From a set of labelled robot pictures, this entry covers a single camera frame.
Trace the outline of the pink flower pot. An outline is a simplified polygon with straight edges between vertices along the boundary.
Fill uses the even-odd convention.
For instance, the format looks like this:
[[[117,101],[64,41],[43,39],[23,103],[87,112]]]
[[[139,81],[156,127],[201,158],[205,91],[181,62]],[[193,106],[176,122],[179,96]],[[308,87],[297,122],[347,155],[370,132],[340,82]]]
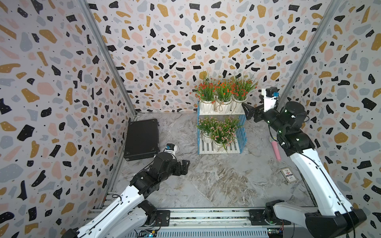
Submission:
[[[212,133],[219,124],[219,120],[214,117],[204,117],[198,120],[197,128],[201,132],[201,139],[205,143],[213,142]]]
[[[228,140],[233,140],[235,138],[236,131],[241,128],[240,120],[236,117],[227,117],[225,118],[222,129],[224,135],[227,136]]]
[[[212,133],[213,147],[216,152],[221,152],[223,150],[227,151],[228,146],[230,146],[235,140],[235,138],[233,140],[228,140],[227,136],[224,135],[222,126],[223,124],[218,125]]]

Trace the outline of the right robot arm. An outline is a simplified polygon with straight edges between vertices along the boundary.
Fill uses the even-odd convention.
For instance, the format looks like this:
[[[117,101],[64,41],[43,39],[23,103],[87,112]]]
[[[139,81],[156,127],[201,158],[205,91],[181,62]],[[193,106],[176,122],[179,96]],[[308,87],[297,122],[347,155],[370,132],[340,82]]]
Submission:
[[[289,204],[283,200],[266,203],[266,219],[287,220],[304,227],[314,238],[336,238],[365,222],[367,216],[356,209],[340,192],[323,166],[318,152],[301,126],[308,120],[302,104],[294,101],[285,106],[265,110],[263,106],[252,107],[246,103],[243,109],[248,120],[264,121],[276,131],[277,142],[296,165],[316,201],[316,207],[306,208]]]

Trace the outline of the red flower pot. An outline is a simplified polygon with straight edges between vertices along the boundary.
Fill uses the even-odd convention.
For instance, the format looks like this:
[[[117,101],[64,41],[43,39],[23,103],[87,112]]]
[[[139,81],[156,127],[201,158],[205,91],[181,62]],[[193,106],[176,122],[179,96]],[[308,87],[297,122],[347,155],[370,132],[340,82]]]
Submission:
[[[222,114],[228,114],[232,107],[232,86],[231,80],[218,81],[215,85],[216,110]]]
[[[214,111],[216,83],[209,74],[194,87],[193,93],[198,99],[198,110],[205,113],[212,113]]]
[[[238,111],[242,103],[246,102],[250,92],[256,89],[258,81],[255,74],[244,73],[231,80],[232,111]]]

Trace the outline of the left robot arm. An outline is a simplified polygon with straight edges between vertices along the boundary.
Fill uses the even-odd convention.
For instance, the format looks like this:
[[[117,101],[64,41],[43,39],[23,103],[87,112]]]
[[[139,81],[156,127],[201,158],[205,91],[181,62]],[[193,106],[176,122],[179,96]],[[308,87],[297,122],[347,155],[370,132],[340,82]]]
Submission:
[[[157,208],[147,198],[158,191],[160,184],[170,176],[188,173],[190,161],[160,152],[153,161],[136,173],[121,194],[92,221],[81,228],[69,229],[63,238],[124,238],[140,227],[156,224]]]

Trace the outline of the pink flower pot front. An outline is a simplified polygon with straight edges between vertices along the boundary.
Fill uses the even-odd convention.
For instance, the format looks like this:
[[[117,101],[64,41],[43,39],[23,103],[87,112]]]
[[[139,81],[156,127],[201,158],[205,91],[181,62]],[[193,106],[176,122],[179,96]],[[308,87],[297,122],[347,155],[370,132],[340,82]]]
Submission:
[[[228,140],[227,136],[224,135],[222,126],[223,124],[218,125],[212,133],[213,147],[216,152],[221,152],[223,150],[227,151],[228,146],[230,146],[235,140],[235,138],[233,140]]]

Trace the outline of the blue white wooden rack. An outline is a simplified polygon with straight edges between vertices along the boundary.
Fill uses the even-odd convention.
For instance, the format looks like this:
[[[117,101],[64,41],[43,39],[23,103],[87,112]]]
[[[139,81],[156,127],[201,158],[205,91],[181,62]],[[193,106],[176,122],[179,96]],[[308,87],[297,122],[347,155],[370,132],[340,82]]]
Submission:
[[[241,105],[233,106],[229,112],[220,112],[211,103],[199,103],[196,126],[197,153],[242,153],[247,143],[245,122],[246,117]]]

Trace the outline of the pink flower pot back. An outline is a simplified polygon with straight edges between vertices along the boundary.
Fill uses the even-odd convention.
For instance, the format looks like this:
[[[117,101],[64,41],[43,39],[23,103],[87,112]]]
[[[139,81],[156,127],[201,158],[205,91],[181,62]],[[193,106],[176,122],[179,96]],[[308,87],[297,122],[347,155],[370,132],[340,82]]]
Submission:
[[[201,132],[201,139],[205,143],[213,142],[212,133],[219,124],[219,120],[214,117],[204,117],[198,120],[197,128]]]

